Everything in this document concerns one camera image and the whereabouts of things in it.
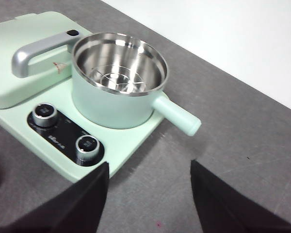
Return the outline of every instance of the pot handle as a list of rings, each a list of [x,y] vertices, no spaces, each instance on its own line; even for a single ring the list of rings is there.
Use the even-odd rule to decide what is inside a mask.
[[[157,97],[152,107],[188,136],[194,136],[202,124],[200,119],[164,96]]]
[[[71,52],[73,45],[81,38],[81,33],[70,30],[19,48],[12,57],[12,73],[19,78],[26,78],[30,59],[63,45],[68,45],[68,52]]]

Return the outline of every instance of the gray table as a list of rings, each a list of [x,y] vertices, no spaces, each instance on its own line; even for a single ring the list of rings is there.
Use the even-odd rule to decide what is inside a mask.
[[[98,232],[202,232],[191,159],[291,222],[290,109],[103,2],[0,0],[0,22],[45,11],[61,12],[92,32],[123,32],[156,47],[170,67],[166,93],[203,122],[194,137],[166,120],[154,131],[110,180]],[[70,185],[0,127],[0,225]]]

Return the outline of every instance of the mint green handle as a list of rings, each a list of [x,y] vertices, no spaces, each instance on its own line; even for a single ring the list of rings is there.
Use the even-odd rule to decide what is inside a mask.
[[[202,124],[200,119],[164,96],[157,97],[152,103],[152,107],[188,136],[194,136]]]

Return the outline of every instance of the black button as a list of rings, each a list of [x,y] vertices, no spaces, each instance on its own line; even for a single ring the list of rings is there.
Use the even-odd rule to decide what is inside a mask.
[[[96,148],[97,141],[92,137],[86,136],[79,141],[78,146],[82,151],[90,152]]]
[[[35,108],[35,113],[40,117],[49,117],[54,113],[54,108],[48,104],[40,104]]]
[[[68,35],[71,35],[71,36],[76,36],[79,34],[79,32],[77,30],[70,30],[67,32]]]

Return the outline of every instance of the silver knob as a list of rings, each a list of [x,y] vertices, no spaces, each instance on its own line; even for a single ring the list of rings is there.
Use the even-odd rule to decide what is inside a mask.
[[[50,103],[40,103],[32,111],[34,123],[40,127],[50,127],[57,122],[57,110]]]
[[[76,141],[77,157],[82,161],[90,161],[99,152],[100,143],[91,135],[83,135]]]

